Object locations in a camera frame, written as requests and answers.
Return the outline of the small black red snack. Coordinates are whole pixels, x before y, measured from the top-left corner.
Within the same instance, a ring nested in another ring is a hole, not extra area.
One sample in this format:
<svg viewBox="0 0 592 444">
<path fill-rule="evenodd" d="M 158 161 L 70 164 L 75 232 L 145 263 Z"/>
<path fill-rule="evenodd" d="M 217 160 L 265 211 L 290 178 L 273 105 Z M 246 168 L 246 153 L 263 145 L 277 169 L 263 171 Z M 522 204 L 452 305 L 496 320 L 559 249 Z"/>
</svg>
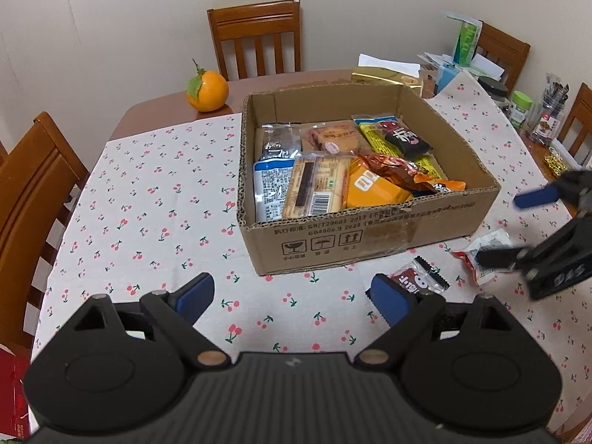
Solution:
<svg viewBox="0 0 592 444">
<path fill-rule="evenodd" d="M 450 284 L 440 271 L 420 256 L 416 256 L 394 273 L 387 274 L 386 277 L 410 294 L 442 294 L 450 288 Z"/>
</svg>

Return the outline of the brown orange snack packet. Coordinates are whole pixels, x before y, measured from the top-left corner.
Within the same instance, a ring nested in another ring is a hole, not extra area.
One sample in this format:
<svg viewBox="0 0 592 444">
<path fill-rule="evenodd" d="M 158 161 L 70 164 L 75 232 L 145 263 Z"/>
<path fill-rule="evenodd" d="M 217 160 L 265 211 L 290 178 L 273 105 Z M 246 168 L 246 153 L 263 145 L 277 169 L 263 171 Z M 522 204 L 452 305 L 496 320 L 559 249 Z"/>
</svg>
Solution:
<svg viewBox="0 0 592 444">
<path fill-rule="evenodd" d="M 416 194 L 427 192 L 431 194 L 448 194 L 449 192 L 465 191 L 465 181 L 449 181 L 435 178 L 424 172 L 419 166 L 401 157 L 376 154 L 373 151 L 361 151 L 358 156 L 368 165 L 369 169 L 382 178 L 386 178 L 395 185 Z"/>
</svg>

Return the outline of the orange snack packets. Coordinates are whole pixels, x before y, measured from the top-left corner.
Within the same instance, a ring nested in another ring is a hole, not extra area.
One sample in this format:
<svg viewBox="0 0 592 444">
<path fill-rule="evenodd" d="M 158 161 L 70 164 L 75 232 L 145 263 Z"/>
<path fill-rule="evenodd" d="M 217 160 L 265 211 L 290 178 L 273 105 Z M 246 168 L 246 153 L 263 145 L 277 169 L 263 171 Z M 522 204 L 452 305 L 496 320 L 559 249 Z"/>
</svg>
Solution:
<svg viewBox="0 0 592 444">
<path fill-rule="evenodd" d="M 398 205 L 408 202 L 413 194 L 386 178 L 375 174 L 361 158 L 354 158 L 349 167 L 345 207 Z"/>
</svg>

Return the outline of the black red squid snack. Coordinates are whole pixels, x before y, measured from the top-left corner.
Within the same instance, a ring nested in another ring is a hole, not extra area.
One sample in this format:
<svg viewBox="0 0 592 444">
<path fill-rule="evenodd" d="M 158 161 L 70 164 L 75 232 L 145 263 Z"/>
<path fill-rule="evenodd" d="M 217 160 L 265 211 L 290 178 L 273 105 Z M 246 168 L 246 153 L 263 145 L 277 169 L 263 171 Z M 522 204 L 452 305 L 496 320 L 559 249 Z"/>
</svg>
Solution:
<svg viewBox="0 0 592 444">
<path fill-rule="evenodd" d="M 430 144 L 399 120 L 383 120 L 377 124 L 377 128 L 382 132 L 384 139 L 393 144 L 405 158 L 421 157 L 433 149 Z"/>
</svg>

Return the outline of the wafer biscuit pack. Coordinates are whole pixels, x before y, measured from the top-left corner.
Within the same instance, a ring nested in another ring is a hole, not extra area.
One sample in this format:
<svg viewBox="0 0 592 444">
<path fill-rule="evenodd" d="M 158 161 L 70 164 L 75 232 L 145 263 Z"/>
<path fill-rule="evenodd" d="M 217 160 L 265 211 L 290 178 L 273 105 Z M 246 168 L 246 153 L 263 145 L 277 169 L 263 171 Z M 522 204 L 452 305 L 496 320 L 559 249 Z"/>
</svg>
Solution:
<svg viewBox="0 0 592 444">
<path fill-rule="evenodd" d="M 351 157 L 296 158 L 282 218 L 302 219 L 345 209 L 351 161 Z"/>
</svg>

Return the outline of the white blue foil pouch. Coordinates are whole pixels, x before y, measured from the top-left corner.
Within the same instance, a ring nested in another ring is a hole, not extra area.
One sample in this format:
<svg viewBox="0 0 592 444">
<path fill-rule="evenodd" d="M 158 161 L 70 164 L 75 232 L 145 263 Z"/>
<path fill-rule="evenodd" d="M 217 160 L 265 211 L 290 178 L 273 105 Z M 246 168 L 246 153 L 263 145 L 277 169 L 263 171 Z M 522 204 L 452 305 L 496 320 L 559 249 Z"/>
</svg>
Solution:
<svg viewBox="0 0 592 444">
<path fill-rule="evenodd" d="M 256 222 L 282 219 L 294 159 L 270 158 L 253 165 Z"/>
</svg>

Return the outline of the yellow blue snack bag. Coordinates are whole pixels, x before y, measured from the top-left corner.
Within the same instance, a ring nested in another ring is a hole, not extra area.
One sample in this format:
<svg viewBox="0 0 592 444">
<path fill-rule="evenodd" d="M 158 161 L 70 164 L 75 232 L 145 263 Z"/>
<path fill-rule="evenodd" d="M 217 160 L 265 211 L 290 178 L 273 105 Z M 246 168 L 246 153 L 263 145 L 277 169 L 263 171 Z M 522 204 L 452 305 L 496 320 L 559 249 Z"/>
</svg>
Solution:
<svg viewBox="0 0 592 444">
<path fill-rule="evenodd" d="M 361 116 L 353 119 L 358 130 L 378 154 L 400 157 L 433 178 L 446 178 L 431 153 L 433 147 L 394 115 Z"/>
</svg>

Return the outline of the round pastry pink pack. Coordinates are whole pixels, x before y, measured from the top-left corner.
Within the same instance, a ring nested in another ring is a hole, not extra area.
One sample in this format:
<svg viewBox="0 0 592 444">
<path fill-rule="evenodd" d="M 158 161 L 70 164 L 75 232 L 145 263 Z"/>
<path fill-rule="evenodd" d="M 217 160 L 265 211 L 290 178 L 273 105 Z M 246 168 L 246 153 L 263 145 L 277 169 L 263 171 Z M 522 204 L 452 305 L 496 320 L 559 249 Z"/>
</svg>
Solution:
<svg viewBox="0 0 592 444">
<path fill-rule="evenodd" d="M 316 154 L 358 154 L 370 145 L 353 120 L 303 124 L 299 130 L 302 148 Z"/>
</svg>

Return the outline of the dark blue clear snack pack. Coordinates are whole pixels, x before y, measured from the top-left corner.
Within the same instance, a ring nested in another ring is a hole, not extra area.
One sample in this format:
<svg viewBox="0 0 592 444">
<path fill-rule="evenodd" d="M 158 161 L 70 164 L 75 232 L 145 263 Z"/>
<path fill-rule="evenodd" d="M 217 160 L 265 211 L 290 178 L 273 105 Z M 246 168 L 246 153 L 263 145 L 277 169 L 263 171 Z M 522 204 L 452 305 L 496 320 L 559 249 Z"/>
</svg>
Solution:
<svg viewBox="0 0 592 444">
<path fill-rule="evenodd" d="M 261 128 L 261 161 L 295 158 L 302 150 L 299 128 L 292 123 L 265 124 Z"/>
</svg>

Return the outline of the white red snack packet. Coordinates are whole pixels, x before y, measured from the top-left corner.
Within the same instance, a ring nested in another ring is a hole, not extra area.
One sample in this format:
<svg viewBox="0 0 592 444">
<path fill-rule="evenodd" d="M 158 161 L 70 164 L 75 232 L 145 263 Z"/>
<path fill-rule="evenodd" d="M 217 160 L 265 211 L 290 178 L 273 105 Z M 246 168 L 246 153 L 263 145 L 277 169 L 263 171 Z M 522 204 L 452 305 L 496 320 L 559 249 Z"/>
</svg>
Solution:
<svg viewBox="0 0 592 444">
<path fill-rule="evenodd" d="M 465 248 L 453 250 L 451 254 L 459 259 L 468 271 L 472 284 L 480 287 L 489 283 L 495 277 L 498 268 L 483 266 L 478 262 L 477 255 L 480 250 L 510 249 L 513 246 L 510 236 L 503 229 L 496 229 L 474 239 Z"/>
</svg>

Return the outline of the clear jar with sachets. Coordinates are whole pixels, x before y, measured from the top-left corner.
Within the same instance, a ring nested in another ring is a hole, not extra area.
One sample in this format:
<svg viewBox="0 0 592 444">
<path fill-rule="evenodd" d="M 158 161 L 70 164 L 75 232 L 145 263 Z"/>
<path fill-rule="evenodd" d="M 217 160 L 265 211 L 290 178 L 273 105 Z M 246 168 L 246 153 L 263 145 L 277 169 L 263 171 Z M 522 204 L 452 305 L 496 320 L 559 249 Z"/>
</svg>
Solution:
<svg viewBox="0 0 592 444">
<path fill-rule="evenodd" d="M 527 130 L 527 137 L 535 143 L 548 147 L 562 122 L 562 113 L 569 96 L 570 87 L 554 73 L 546 74 L 542 96 L 538 100 Z"/>
</svg>

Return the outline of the green lid jar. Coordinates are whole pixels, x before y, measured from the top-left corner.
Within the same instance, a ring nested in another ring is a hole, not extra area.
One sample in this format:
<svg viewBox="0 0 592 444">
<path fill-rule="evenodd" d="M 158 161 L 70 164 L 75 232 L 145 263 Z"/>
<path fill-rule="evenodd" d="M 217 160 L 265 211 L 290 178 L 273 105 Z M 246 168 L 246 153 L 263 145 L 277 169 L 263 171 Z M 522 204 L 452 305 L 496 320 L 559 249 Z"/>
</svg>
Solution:
<svg viewBox="0 0 592 444">
<path fill-rule="evenodd" d="M 513 128 L 517 131 L 521 129 L 524 122 L 529 115 L 533 100 L 529 95 L 520 90 L 515 90 L 512 93 L 509 110 L 509 121 Z"/>
</svg>

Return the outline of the cherry print tablecloth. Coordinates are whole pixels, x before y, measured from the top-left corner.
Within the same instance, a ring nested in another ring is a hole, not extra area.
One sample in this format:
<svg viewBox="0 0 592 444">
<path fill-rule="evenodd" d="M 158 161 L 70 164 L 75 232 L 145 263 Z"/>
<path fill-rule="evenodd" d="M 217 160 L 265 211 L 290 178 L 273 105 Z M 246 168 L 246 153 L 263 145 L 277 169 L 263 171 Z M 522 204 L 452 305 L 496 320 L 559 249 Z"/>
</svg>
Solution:
<svg viewBox="0 0 592 444">
<path fill-rule="evenodd" d="M 74 212 L 47 287 L 35 347 L 42 350 L 94 294 L 134 302 L 208 272 L 214 303 L 198 330 L 232 357 L 243 351 L 353 355 L 386 328 L 365 289 L 414 257 L 450 283 L 451 301 L 475 294 L 454 251 L 501 229 L 539 243 L 567 222 L 564 205 L 517 211 L 519 191 L 544 178 L 525 143 L 474 80 L 461 75 L 427 102 L 386 86 L 344 89 L 345 103 L 378 100 L 429 141 L 466 192 L 308 221 L 247 222 L 252 186 L 235 174 L 258 122 L 284 120 L 323 86 L 262 94 L 243 114 L 199 120 L 109 143 Z"/>
</svg>

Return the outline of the black lid jar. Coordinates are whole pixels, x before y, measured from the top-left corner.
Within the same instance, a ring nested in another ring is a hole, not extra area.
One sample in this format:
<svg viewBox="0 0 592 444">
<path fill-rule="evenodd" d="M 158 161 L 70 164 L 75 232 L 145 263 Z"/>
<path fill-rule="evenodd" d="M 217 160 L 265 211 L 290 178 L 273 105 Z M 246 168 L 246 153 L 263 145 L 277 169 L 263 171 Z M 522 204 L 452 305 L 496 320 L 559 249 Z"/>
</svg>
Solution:
<svg viewBox="0 0 592 444">
<path fill-rule="evenodd" d="M 496 102 L 497 106 L 505 107 L 509 104 L 508 89 L 503 83 L 494 78 L 482 75 L 478 77 L 478 82 L 486 94 Z"/>
</svg>

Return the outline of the cardboard box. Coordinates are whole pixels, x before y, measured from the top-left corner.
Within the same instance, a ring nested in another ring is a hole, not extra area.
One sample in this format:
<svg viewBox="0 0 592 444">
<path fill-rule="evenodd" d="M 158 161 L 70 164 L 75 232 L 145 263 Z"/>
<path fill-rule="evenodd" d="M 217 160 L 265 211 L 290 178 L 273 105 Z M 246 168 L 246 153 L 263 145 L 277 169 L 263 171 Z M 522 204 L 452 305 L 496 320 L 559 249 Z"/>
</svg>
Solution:
<svg viewBox="0 0 592 444">
<path fill-rule="evenodd" d="M 500 185 L 440 102 L 356 83 L 249 95 L 237 219 L 256 272 L 329 268 L 475 232 Z"/>
</svg>

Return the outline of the wooden chair at right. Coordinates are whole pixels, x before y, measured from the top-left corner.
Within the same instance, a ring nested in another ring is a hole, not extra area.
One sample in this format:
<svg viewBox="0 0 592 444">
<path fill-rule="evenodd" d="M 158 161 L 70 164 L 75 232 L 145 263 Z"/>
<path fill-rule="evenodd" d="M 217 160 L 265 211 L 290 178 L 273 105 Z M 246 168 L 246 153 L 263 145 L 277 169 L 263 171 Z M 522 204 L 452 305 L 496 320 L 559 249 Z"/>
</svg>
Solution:
<svg viewBox="0 0 592 444">
<path fill-rule="evenodd" d="M 502 82 L 512 92 L 527 61 L 531 45 L 506 32 L 482 23 L 477 54 L 503 68 Z"/>
</svg>

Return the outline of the wooden chair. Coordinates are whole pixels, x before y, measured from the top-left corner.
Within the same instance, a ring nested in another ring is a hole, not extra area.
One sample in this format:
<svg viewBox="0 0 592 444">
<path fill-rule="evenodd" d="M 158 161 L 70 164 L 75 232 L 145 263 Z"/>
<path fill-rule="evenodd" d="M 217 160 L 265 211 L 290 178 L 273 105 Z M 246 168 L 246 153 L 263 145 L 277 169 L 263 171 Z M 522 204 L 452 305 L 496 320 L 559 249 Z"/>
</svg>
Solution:
<svg viewBox="0 0 592 444">
<path fill-rule="evenodd" d="M 512 92 L 527 61 L 531 45 L 506 32 L 482 23 L 477 54 L 503 68 L 502 82 Z"/>
<path fill-rule="evenodd" d="M 57 248 L 47 242 L 54 223 L 67 226 L 66 206 L 74 188 L 82 189 L 89 171 L 47 113 L 1 164 L 1 343 L 30 350 L 24 331 L 26 309 L 41 308 L 43 293 L 33 286 L 37 263 L 52 265 Z"/>
<path fill-rule="evenodd" d="M 249 39 L 254 44 L 257 75 L 267 75 L 263 41 L 265 37 L 270 37 L 272 41 L 275 73 L 285 73 L 285 34 L 291 34 L 293 37 L 294 71 L 302 70 L 301 0 L 276 0 L 211 8 L 207 10 L 207 17 L 218 68 L 225 79 L 229 79 L 229 75 L 223 44 L 233 44 L 238 78 L 246 79 L 249 75 L 243 41 Z"/>
</svg>

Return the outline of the light blue box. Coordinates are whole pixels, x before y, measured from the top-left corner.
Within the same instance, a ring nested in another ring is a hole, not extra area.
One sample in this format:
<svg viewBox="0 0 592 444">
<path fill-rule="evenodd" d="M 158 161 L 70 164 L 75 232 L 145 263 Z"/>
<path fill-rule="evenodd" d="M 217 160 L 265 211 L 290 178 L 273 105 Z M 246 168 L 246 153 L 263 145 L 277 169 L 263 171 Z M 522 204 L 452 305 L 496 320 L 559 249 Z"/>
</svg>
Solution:
<svg viewBox="0 0 592 444">
<path fill-rule="evenodd" d="M 440 93 L 458 74 L 460 70 L 454 65 L 445 63 L 437 68 L 434 93 Z"/>
</svg>

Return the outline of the green white carton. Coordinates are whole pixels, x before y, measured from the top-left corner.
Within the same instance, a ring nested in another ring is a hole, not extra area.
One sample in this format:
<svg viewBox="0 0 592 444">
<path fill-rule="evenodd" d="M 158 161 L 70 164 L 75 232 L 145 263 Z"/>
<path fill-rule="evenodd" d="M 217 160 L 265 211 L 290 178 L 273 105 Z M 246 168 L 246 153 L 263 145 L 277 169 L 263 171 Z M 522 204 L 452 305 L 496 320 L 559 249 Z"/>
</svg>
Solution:
<svg viewBox="0 0 592 444">
<path fill-rule="evenodd" d="M 445 16 L 461 24 L 460 30 L 458 30 L 457 41 L 454 44 L 454 64 L 461 67 L 469 67 L 474 58 L 482 33 L 482 20 L 454 12 L 446 12 Z"/>
</svg>

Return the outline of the wooden chair at left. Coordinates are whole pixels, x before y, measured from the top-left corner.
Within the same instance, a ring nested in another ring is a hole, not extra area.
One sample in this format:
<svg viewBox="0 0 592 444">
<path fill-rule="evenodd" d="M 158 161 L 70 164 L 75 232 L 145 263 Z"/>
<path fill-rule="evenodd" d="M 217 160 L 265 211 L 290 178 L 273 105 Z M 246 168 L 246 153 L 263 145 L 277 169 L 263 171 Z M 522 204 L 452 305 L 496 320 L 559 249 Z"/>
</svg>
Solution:
<svg viewBox="0 0 592 444">
<path fill-rule="evenodd" d="M 41 308 L 43 293 L 33 286 L 37 263 L 52 265 L 57 248 L 47 242 L 54 223 L 67 226 L 66 206 L 74 188 L 82 189 L 89 171 L 47 113 L 1 164 L 1 343 L 30 350 L 24 331 L 26 309 Z"/>
</svg>

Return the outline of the gold tissue box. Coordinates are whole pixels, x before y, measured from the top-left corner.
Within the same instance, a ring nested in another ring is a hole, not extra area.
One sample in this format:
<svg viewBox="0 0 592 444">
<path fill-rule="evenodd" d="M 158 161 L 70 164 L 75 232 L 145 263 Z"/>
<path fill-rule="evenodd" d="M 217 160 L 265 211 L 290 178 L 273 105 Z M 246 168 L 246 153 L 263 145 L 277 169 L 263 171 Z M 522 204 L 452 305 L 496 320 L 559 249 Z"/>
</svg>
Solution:
<svg viewBox="0 0 592 444">
<path fill-rule="evenodd" d="M 417 96 L 423 94 L 420 65 L 359 54 L 358 64 L 351 70 L 351 80 L 357 83 L 404 85 Z"/>
</svg>

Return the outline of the orange with leaf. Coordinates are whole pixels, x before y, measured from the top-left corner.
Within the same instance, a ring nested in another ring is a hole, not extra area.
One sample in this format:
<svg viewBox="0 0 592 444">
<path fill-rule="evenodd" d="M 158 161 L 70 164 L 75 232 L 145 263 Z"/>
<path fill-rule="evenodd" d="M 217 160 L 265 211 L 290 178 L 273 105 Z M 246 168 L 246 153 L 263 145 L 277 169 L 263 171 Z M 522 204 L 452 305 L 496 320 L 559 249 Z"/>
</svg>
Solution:
<svg viewBox="0 0 592 444">
<path fill-rule="evenodd" d="M 200 113 L 221 109 L 229 96 L 227 80 L 220 73 L 198 65 L 196 60 L 193 63 L 196 74 L 186 86 L 186 100 Z"/>
</svg>

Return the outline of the wooden chair at back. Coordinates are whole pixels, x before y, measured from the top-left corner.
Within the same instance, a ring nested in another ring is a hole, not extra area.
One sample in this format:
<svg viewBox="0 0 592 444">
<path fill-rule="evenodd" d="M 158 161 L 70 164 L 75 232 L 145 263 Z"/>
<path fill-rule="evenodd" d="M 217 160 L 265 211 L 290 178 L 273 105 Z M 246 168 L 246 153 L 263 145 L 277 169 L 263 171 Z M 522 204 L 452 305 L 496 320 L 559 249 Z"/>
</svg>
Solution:
<svg viewBox="0 0 592 444">
<path fill-rule="evenodd" d="M 207 17 L 218 68 L 225 79 L 229 79 L 229 75 L 223 44 L 233 44 L 238 78 L 246 79 L 249 75 L 243 41 L 249 39 L 254 44 L 257 75 L 267 75 L 263 41 L 265 37 L 270 37 L 272 41 L 275 73 L 285 73 L 285 34 L 291 34 L 293 37 L 294 71 L 302 70 L 301 0 L 276 0 L 211 8 L 207 10 Z"/>
</svg>

